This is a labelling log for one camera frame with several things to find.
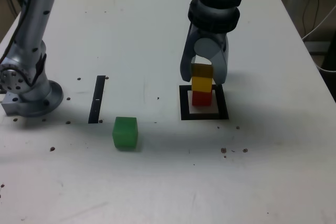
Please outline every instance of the white cable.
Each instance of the white cable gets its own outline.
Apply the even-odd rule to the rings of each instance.
[[[304,40],[305,38],[307,38],[312,32],[314,32],[317,28],[319,28],[320,25],[322,25],[322,23],[330,16],[330,14],[335,10],[336,5],[334,6],[333,9],[331,9],[330,13],[328,13],[328,15],[324,18],[324,20],[321,21],[321,23],[318,24],[317,27],[315,27],[310,33],[308,33],[307,35],[305,35],[302,40]]]
[[[317,66],[317,64],[315,63],[315,66],[319,69],[322,70],[323,72],[327,72],[327,73],[336,73],[336,71],[330,71],[330,70],[325,70],[323,68],[320,68],[319,66]]]
[[[331,9],[331,11],[327,14],[327,16],[324,18],[324,20],[322,20],[321,21],[321,23],[319,23],[318,25],[317,25],[317,27],[315,27],[312,31],[310,31],[310,33],[308,33],[307,35],[305,35],[303,38],[302,38],[302,40],[304,40],[305,38],[307,38],[312,32],[314,32],[320,25],[322,25],[322,23],[330,16],[330,14],[335,10],[335,8],[336,8],[336,5],[333,7],[333,9]],[[323,68],[321,68],[321,67],[319,67],[316,63],[315,63],[315,66],[319,69],[319,70],[321,70],[321,71],[323,71],[323,72],[327,72],[327,73],[336,73],[336,71],[330,71],[330,70],[325,70],[325,69],[323,69]]]

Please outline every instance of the white table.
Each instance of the white table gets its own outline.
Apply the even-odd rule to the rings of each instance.
[[[336,222],[336,105],[281,0],[240,6],[228,121],[180,120],[190,1],[55,1],[46,71],[71,100],[0,110],[0,223]],[[103,123],[87,124],[97,75]],[[116,116],[138,118],[136,152],[114,148]]]

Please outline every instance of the cube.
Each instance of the cube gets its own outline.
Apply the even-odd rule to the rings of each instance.
[[[116,148],[135,148],[138,141],[138,124],[136,118],[116,117],[112,132]]]
[[[211,92],[193,91],[192,96],[193,96],[192,98],[193,106],[211,106],[212,91]]]
[[[192,64],[192,76],[212,79],[214,69],[212,65],[194,63]]]
[[[212,90],[212,78],[204,78],[192,76],[191,80],[192,91],[209,93]]]

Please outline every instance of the yellow cube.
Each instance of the yellow cube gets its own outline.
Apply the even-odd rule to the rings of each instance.
[[[213,67],[212,65],[194,63],[192,64],[192,76],[211,78],[213,76]]]
[[[212,78],[204,78],[198,76],[192,76],[191,89],[199,92],[211,92],[212,90]]]

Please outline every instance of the black square marker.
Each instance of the black square marker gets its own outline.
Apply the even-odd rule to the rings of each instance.
[[[181,120],[227,120],[229,115],[226,109],[225,97],[222,85],[212,85],[215,90],[218,113],[192,113],[189,112],[188,91],[191,85],[180,85]]]

